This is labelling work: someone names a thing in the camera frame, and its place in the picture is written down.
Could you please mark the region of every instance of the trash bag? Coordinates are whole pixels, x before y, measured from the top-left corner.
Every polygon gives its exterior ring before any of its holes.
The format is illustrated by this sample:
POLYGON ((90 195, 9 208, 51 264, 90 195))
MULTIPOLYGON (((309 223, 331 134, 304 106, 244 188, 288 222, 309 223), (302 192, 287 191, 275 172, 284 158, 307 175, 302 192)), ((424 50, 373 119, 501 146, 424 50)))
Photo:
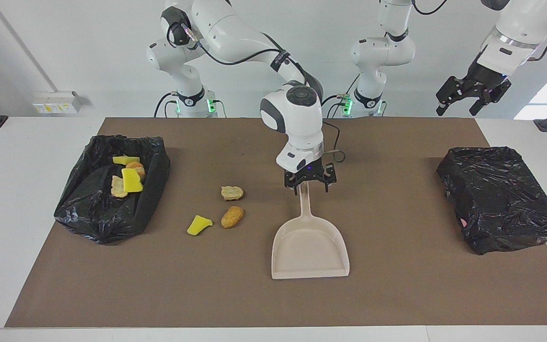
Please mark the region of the trash bag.
POLYGON ((143 232, 158 207, 170 172, 163 139, 94 136, 71 170, 54 212, 56 221, 96 243, 110 243, 143 232), (138 156, 145 167, 143 191, 123 199, 111 195, 111 178, 122 177, 113 156, 138 156))
POLYGON ((436 171, 479 255, 547 242, 547 196, 515 150, 456 147, 436 171))

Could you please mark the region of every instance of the bread piece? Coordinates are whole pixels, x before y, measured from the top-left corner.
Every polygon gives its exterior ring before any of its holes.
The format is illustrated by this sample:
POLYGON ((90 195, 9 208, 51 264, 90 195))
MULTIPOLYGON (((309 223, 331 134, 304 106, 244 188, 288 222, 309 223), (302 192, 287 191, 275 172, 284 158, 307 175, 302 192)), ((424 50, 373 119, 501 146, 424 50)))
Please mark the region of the bread piece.
POLYGON ((146 177, 146 173, 145 173, 145 168, 144 167, 135 167, 134 168, 136 170, 136 173, 139 174, 139 176, 141 176, 141 182, 145 182, 145 177, 146 177))
POLYGON ((221 196, 226 201, 235 201, 244 196, 244 191, 238 186, 222 186, 221 196))
POLYGON ((128 193, 123 190, 123 180, 117 176, 113 176, 111 179, 111 195, 118 199, 128 196, 128 193))
POLYGON ((221 225, 224 228, 231 228, 244 217, 244 210, 237 206, 232 206, 227 210, 221 219, 221 225))
POLYGON ((137 167, 144 167, 143 164, 137 162, 137 161, 131 161, 128 164, 126 164, 126 168, 128 169, 135 169, 137 167))

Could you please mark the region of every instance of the dustpan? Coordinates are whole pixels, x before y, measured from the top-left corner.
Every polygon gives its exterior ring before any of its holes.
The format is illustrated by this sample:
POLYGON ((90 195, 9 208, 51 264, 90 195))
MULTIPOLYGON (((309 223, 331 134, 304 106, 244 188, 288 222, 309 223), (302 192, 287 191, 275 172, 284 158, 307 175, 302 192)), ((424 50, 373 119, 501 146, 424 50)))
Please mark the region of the dustpan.
POLYGON ((349 275, 343 236, 332 223, 312 215, 308 182, 299 185, 299 194, 301 216, 284 223, 273 239, 272 278, 349 275))

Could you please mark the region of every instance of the sponge piece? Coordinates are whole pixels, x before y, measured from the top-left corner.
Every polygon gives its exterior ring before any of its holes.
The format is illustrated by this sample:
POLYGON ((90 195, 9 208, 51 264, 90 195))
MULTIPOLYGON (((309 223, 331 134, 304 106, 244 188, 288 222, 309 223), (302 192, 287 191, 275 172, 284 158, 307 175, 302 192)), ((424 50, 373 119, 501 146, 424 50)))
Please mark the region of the sponge piece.
POLYGON ((199 232, 203 231, 206 227, 210 227, 211 225, 212 221, 210 219, 196 215, 195 218, 193 218, 193 222, 187 229, 187 232, 189 235, 196 236, 199 232))
POLYGON ((126 165, 129 162, 141 162, 140 157, 115 156, 113 157, 114 164, 126 165))
POLYGON ((141 192, 141 176, 135 169, 122 169, 123 190, 124 192, 141 192))

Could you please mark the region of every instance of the brown mat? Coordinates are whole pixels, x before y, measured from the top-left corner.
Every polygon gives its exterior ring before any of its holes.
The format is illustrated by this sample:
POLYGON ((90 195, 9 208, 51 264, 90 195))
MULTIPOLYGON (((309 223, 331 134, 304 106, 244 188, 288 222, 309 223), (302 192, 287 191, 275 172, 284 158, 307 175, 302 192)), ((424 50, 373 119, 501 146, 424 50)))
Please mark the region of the brown mat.
POLYGON ((54 225, 6 327, 547 324, 547 247, 475 255, 443 196, 447 149, 488 146, 474 120, 334 123, 348 159, 330 193, 313 186, 312 210, 343 234, 349 277, 272 281, 273 238, 299 203, 275 164, 286 137, 260 119, 106 119, 100 134, 164 137, 158 210, 115 246, 54 225), (245 189, 245 218, 189 236, 194 215, 230 206, 222 185, 245 189))

